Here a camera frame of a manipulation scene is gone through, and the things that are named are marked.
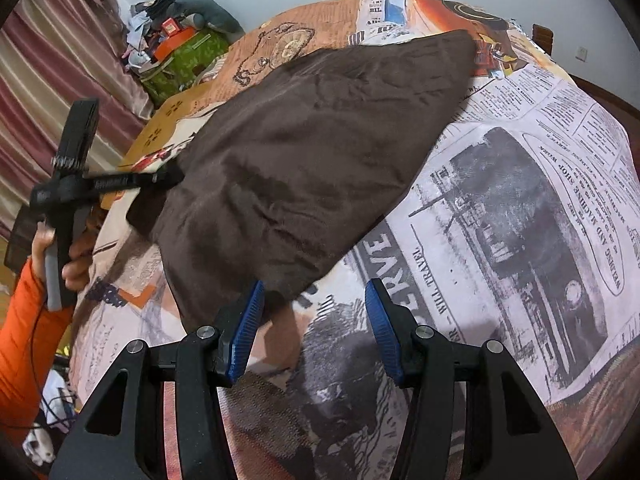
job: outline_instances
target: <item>curtain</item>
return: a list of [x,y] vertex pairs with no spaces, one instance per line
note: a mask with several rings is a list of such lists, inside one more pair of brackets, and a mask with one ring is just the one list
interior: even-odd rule
[[115,0],[20,0],[0,30],[0,235],[48,178],[73,101],[100,98],[89,168],[112,170],[152,104],[124,73]]

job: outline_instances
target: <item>orange shirt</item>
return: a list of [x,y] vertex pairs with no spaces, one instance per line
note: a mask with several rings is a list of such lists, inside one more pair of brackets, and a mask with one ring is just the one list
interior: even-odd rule
[[[22,269],[0,330],[0,431],[16,446],[22,445],[29,430],[8,428],[7,425],[28,428],[33,424],[56,348],[73,315],[72,308],[49,312],[43,307],[44,301],[44,287],[33,275],[29,259]],[[41,308],[43,312],[33,338],[32,368],[31,334]]]

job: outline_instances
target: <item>newspaper print tablecloth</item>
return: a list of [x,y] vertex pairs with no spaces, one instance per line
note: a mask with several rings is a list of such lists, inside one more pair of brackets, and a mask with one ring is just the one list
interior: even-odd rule
[[[408,396],[385,376],[370,332],[363,295],[372,277],[452,340],[503,341],[548,405],[580,478],[638,402],[640,186],[626,133],[504,20],[440,0],[341,0],[285,12],[233,47],[191,102],[194,114],[137,168],[174,156],[220,102],[286,60],[453,28],[476,40],[478,70],[408,196],[261,327],[248,373],[221,392],[242,479],[388,478]],[[165,105],[167,116],[179,105]],[[161,133],[143,136],[152,146]],[[133,197],[114,202],[77,310],[71,377],[81,399],[131,339],[184,336],[158,249],[124,220]],[[167,388],[168,426],[171,395]],[[461,389],[456,409],[452,474],[462,457]]]

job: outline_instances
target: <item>human hand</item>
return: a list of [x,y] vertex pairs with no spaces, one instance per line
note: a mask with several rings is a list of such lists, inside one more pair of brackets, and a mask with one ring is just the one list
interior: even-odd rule
[[[31,269],[33,275],[45,284],[46,276],[44,270],[44,253],[55,238],[55,232],[47,228],[43,222],[38,224],[38,230],[31,243]],[[62,268],[62,277],[65,279],[65,286],[68,290],[79,292],[89,283],[89,267],[94,260],[92,253],[94,250],[97,233],[88,230],[71,244],[69,257],[71,261]]]

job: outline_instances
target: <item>black cable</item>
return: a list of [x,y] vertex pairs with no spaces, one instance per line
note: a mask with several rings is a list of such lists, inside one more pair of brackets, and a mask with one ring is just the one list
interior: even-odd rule
[[[40,309],[38,311],[38,315],[36,316],[36,321],[33,323],[33,328],[31,329],[31,338],[29,341],[29,359],[31,361],[31,373],[33,374],[33,382],[36,386],[36,391],[38,391],[40,393],[40,398],[42,398],[42,392],[44,391],[44,384],[42,385],[42,387],[40,387],[40,385],[38,384],[38,375],[36,373],[36,365],[35,362],[33,360],[33,345],[34,345],[34,339],[35,339],[35,335],[36,335],[36,329],[38,327],[38,322],[40,321],[40,316],[42,316],[42,313],[44,312],[45,309],[45,304],[44,302],[40,305]],[[56,423],[59,424],[60,422],[62,422],[62,419],[59,418],[59,416],[56,415],[56,413],[51,409],[51,406],[49,406],[49,404],[47,402],[44,403],[45,406],[47,407],[47,411],[53,415],[53,417],[56,419]]]
[[[43,402],[43,403],[44,403],[44,405],[46,405],[46,407],[48,408],[48,410],[49,410],[49,412],[50,412],[50,413],[53,413],[53,412],[51,411],[51,410],[52,410],[51,403],[52,403],[54,400],[58,400],[58,399],[69,399],[69,401],[68,401],[68,402],[71,404],[71,403],[73,403],[73,400],[75,400],[75,399],[74,399],[74,397],[75,397],[75,395],[74,395],[74,394],[69,393],[68,395],[59,395],[59,396],[57,396],[57,397],[53,397],[52,399],[49,399],[49,402],[47,402],[47,401],[44,399],[44,397],[43,397],[43,398],[41,399],[41,402]],[[69,419],[71,419],[71,418],[73,418],[73,417],[60,418],[60,419],[58,419],[58,421],[57,421],[57,422],[52,422],[52,423],[50,423],[50,424],[49,424],[49,423],[47,423],[47,426],[51,427],[51,426],[54,426],[54,425],[56,425],[56,424],[59,424],[59,423],[60,423],[60,421],[64,422],[64,421],[69,420]]]
[[3,428],[9,428],[11,430],[40,430],[42,428],[53,428],[56,424],[64,424],[65,422],[70,422],[72,420],[76,420],[74,416],[70,416],[67,418],[60,418],[58,422],[52,422],[51,424],[44,424],[36,426],[33,424],[32,426],[14,426],[13,424],[5,424],[4,422],[0,422],[0,426]]

